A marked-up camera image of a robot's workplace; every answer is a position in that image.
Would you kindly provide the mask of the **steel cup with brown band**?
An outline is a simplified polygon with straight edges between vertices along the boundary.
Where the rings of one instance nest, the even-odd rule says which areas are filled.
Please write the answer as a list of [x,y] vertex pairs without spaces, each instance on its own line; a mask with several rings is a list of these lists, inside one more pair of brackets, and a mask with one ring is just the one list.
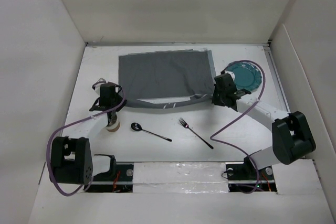
[[118,115],[115,114],[112,119],[109,121],[106,126],[106,130],[109,132],[116,132],[120,128],[120,121],[118,119]]

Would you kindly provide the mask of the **black fork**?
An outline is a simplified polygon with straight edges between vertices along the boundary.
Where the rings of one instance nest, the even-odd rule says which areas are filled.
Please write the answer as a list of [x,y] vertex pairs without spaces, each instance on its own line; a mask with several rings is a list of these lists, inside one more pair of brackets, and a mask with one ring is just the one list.
[[190,128],[190,126],[187,124],[187,122],[183,119],[183,118],[179,118],[179,123],[181,124],[181,126],[183,126],[185,129],[190,130],[194,135],[196,135],[200,140],[202,140],[210,149],[214,149],[214,147],[207,142],[206,140],[204,140],[200,135],[198,135],[192,128]]

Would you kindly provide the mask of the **black spoon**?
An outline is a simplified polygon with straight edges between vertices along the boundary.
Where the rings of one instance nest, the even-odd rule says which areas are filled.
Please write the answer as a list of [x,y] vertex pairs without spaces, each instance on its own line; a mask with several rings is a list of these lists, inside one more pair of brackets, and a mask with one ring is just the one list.
[[166,141],[172,142],[172,139],[170,139],[170,138],[167,138],[167,137],[165,137],[165,136],[161,136],[161,135],[158,135],[158,134],[153,133],[153,132],[151,132],[151,131],[148,131],[148,130],[143,129],[142,126],[141,126],[139,123],[137,123],[137,122],[133,122],[133,123],[131,123],[131,129],[134,130],[134,131],[136,131],[136,132],[141,132],[141,131],[143,131],[143,132],[149,133],[149,134],[151,134],[151,135],[157,136],[157,137],[159,137],[159,138],[162,138],[162,139],[164,139],[164,140],[166,140]]

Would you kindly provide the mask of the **grey striped placemat cloth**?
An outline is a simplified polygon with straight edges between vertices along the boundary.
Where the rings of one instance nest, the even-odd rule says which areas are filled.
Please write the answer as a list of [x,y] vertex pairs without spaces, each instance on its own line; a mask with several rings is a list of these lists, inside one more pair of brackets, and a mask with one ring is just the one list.
[[172,109],[212,99],[211,50],[155,51],[119,56],[118,83],[129,108]]

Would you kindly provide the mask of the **teal scalloped plate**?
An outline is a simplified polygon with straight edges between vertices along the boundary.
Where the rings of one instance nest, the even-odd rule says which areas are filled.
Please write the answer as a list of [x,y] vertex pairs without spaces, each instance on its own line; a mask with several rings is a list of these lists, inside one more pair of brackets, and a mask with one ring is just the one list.
[[262,84],[262,73],[258,66],[247,61],[230,63],[224,70],[234,75],[237,89],[246,89],[250,92],[257,90]]

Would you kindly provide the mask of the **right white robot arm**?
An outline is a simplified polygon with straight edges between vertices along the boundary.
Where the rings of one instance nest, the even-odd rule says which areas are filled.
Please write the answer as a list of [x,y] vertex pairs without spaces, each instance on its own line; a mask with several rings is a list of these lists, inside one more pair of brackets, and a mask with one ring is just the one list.
[[305,115],[289,113],[262,102],[246,89],[237,89],[229,73],[215,77],[212,104],[225,106],[247,115],[266,127],[272,134],[270,147],[250,155],[252,161],[243,165],[243,173],[254,179],[263,168],[279,163],[289,165],[314,152],[316,143]]

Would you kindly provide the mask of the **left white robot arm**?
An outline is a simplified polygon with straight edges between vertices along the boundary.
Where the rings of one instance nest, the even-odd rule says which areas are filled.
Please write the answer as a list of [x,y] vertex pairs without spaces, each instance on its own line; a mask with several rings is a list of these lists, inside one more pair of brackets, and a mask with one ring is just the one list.
[[58,136],[51,143],[50,178],[57,183],[87,185],[97,175],[105,180],[112,180],[117,175],[115,157],[93,155],[90,145],[103,129],[109,132],[119,129],[117,112],[127,101],[118,84],[100,80],[92,88],[99,97],[89,109],[90,115],[73,124],[68,135]]

